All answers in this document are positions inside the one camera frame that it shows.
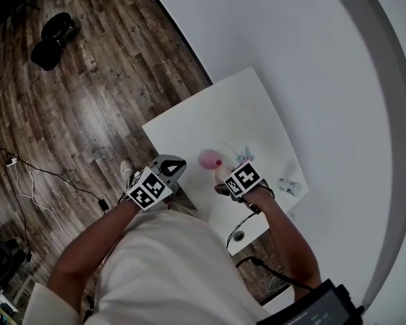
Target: black device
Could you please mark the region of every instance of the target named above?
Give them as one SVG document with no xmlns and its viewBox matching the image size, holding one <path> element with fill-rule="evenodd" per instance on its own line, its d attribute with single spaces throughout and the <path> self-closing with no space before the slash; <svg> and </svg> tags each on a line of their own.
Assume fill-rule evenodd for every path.
<svg viewBox="0 0 406 325">
<path fill-rule="evenodd" d="M 258 325 L 361 325 L 364 306 L 355 308 L 347 289 L 326 280 L 293 305 Z"/>
<path fill-rule="evenodd" d="M 27 259 L 30 260 L 15 238 L 6 242 L 0 241 L 0 290 L 6 289 L 9 281 Z"/>
</svg>

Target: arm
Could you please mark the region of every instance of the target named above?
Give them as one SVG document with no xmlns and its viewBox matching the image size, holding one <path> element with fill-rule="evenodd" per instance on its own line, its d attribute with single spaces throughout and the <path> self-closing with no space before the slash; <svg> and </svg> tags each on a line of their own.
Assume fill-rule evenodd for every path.
<svg viewBox="0 0 406 325">
<path fill-rule="evenodd" d="M 80 313 L 87 281 L 138 211 L 134 202 L 124 201 L 90 225 L 60 255 L 47 287 Z"/>
<path fill-rule="evenodd" d="M 270 193 L 264 188 L 256 188 L 244 195 L 248 203 L 257 205 L 265 214 L 272 239 L 279 251 L 281 262 L 289 277 L 315 288 L 321 284 L 316 258 L 293 223 L 287 218 Z M 295 301 L 308 293 L 293 286 Z"/>
</svg>

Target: white cable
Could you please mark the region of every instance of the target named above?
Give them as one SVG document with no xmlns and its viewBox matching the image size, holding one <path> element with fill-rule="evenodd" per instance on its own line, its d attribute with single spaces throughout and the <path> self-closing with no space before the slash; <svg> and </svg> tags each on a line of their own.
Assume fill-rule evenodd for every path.
<svg viewBox="0 0 406 325">
<path fill-rule="evenodd" d="M 66 235 L 66 237 L 68 237 L 68 238 L 72 241 L 72 238 L 66 233 L 66 231 L 65 231 L 65 229 L 63 228 L 62 224 L 58 221 L 57 217 L 55 216 L 55 213 L 54 213 L 51 209 L 49 209 L 48 207 L 45 207 L 45 206 L 43 206 L 43 205 L 41 205 L 41 204 L 39 204 L 39 203 L 36 202 L 36 200 L 35 200 L 35 178 L 33 177 L 33 174 L 32 174 L 32 167 L 31 167 L 31 166 L 29 167 L 30 161 L 26 161 L 26 162 L 28 163 L 28 165 L 25 164 L 25 165 L 26 165 L 26 169 L 27 169 L 28 174 L 30 175 L 30 177 L 31 177 L 31 179 L 32 179 L 32 194 L 31 194 L 31 195 L 29 195 L 29 194 L 24 194 L 24 193 L 21 191 L 21 189 L 20 189 L 20 184 L 18 183 L 19 175 L 18 175 L 18 168 L 17 168 L 17 166 L 16 166 L 17 164 L 14 164 L 14 166 L 15 166 L 15 172 L 16 172 L 16 186 L 17 186 L 17 188 L 18 188 L 18 191 L 20 192 L 21 195 L 23 195 L 23 196 L 25 196 L 25 197 L 27 197 L 27 198 L 30 198 L 30 199 L 33 201 L 33 203 L 34 203 L 35 205 L 37 205 L 38 207 L 41 207 L 42 209 L 46 209 L 47 211 L 49 211 L 49 212 L 53 215 L 54 220 L 55 220 L 55 221 L 57 222 L 57 224 L 60 226 L 60 229 L 63 231 L 63 233 Z"/>
</svg>

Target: white shirt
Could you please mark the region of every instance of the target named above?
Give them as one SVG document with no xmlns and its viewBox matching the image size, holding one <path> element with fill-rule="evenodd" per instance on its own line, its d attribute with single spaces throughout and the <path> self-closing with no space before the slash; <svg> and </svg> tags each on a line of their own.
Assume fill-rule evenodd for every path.
<svg viewBox="0 0 406 325">
<path fill-rule="evenodd" d="M 200 219 L 138 214 L 106 259 L 87 325 L 256 324 L 269 314 L 247 291 L 224 243 Z M 80 324 L 79 314 L 37 284 L 24 324 Z"/>
</svg>

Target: white backdrop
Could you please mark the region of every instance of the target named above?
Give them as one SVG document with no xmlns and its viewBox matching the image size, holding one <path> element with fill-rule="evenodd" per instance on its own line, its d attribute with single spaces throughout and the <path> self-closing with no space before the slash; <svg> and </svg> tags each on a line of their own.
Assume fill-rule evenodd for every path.
<svg viewBox="0 0 406 325">
<path fill-rule="evenodd" d="M 296 224 L 322 277 L 343 283 L 360 303 L 384 241 L 396 142 L 376 69 L 343 4 L 161 2 L 214 82 L 248 66 L 256 70 L 309 183 L 294 208 Z M 406 121 L 399 122 L 403 143 Z"/>
</svg>

